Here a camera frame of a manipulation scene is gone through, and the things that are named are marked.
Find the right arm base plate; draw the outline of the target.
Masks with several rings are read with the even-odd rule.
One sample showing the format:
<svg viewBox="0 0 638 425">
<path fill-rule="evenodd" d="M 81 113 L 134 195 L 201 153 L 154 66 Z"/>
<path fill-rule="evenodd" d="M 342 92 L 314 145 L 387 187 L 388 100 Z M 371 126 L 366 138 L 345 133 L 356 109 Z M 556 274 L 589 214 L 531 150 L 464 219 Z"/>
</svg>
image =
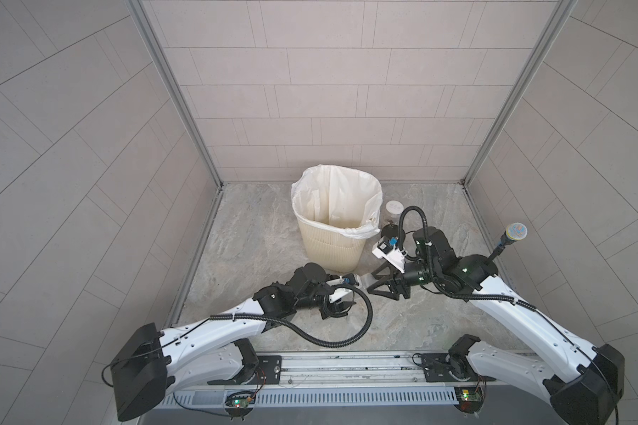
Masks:
<svg viewBox="0 0 638 425">
<path fill-rule="evenodd" d="M 428 383 L 477 381 L 478 375 L 466 357 L 448 353 L 422 353 L 418 365 L 423 369 Z"/>
</svg>

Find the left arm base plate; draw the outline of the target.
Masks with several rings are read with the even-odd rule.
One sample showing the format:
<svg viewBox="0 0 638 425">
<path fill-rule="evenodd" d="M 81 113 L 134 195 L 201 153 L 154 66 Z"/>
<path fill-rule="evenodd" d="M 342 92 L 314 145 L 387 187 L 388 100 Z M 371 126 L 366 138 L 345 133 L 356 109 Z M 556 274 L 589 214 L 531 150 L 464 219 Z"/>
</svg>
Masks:
<svg viewBox="0 0 638 425">
<path fill-rule="evenodd" d="M 283 358 L 280 355 L 263 355 L 255 359 L 243 359 L 237 375 L 229 380 L 212 380 L 209 385 L 279 384 Z"/>
</svg>

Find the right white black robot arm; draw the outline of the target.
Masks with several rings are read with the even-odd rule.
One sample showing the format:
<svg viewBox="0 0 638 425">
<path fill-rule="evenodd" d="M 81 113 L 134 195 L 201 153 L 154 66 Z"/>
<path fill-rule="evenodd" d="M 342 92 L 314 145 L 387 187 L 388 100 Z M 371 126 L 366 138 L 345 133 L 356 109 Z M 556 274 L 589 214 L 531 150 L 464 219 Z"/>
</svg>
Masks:
<svg viewBox="0 0 638 425">
<path fill-rule="evenodd" d="M 412 288 L 433 285 L 435 294 L 470 302 L 510 330 L 537 356 L 533 361 L 500 350 L 476 336 L 459 338 L 448 352 L 450 374 L 489 376 L 547 402 L 568 424 L 618 421 L 625 391 L 625 358 L 611 345 L 594 345 L 557 324 L 503 281 L 494 263 L 504 249 L 526 238 L 526 225 L 510 224 L 489 256 L 459 257 L 434 227 L 413 234 L 416 254 L 403 248 L 404 230 L 388 224 L 373 247 L 383 264 L 371 274 L 371 295 L 409 299 Z"/>
</svg>

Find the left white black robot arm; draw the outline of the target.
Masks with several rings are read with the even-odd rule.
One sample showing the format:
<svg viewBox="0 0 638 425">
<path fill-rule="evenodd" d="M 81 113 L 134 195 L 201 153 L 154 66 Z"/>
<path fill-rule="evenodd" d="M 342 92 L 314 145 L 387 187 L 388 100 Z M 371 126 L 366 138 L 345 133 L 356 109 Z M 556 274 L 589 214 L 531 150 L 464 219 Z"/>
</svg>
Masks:
<svg viewBox="0 0 638 425">
<path fill-rule="evenodd" d="M 347 316 L 351 296 L 363 298 L 362 283 L 353 274 L 327 274 L 315 263 L 297 268 L 287 283 L 271 283 L 244 302 L 218 315 L 182 327 L 138 328 L 102 372 L 113 388 L 119 421 L 148 413 L 164 398 L 194 384 L 247 384 L 257 376 L 260 360 L 250 339 L 284 327 L 324 348 L 352 345 L 368 330 L 338 341 L 324 341 L 292 318 L 316 309 L 324 319 Z"/>
</svg>

